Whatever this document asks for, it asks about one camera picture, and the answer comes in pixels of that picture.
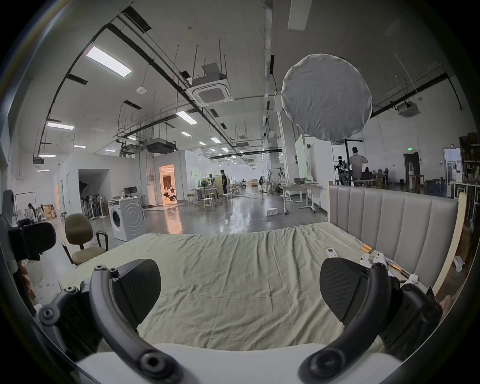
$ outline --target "computer monitor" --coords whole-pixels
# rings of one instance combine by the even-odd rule
[[[137,187],[126,187],[124,188],[126,195],[132,195],[132,193],[137,193]]]

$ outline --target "dark doorway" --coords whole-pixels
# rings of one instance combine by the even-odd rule
[[[405,159],[405,180],[407,181],[407,186],[410,189],[410,177],[408,177],[408,171],[410,168],[408,167],[409,163],[413,164],[413,172],[415,175],[420,175],[420,158],[418,152],[413,153],[405,153],[403,155]]]

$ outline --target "upholstered headboard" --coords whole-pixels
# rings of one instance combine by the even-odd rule
[[[458,200],[417,193],[329,185],[329,208],[329,222],[417,274],[426,286],[446,275],[443,266],[450,248],[456,252],[463,224],[461,217],[452,244]]]

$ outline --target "man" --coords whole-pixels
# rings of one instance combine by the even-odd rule
[[[225,171],[223,169],[221,169],[220,173],[222,174],[223,193],[227,193],[227,177],[225,175]]]
[[[367,164],[368,160],[359,155],[359,150],[357,147],[352,148],[353,155],[350,156],[350,164],[352,166],[352,177],[353,180],[360,180],[363,164]]]

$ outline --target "brown office chair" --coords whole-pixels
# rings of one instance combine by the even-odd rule
[[[72,264],[80,265],[108,251],[108,235],[105,232],[96,233],[98,247],[84,248],[84,244],[93,238],[93,230],[88,218],[81,213],[75,213],[67,216],[65,219],[65,235],[67,236],[67,240],[70,244],[80,246],[80,250],[70,256],[67,245],[63,241],[61,242],[63,249],[67,253],[67,256]],[[101,248],[100,235],[105,237],[105,249]]]

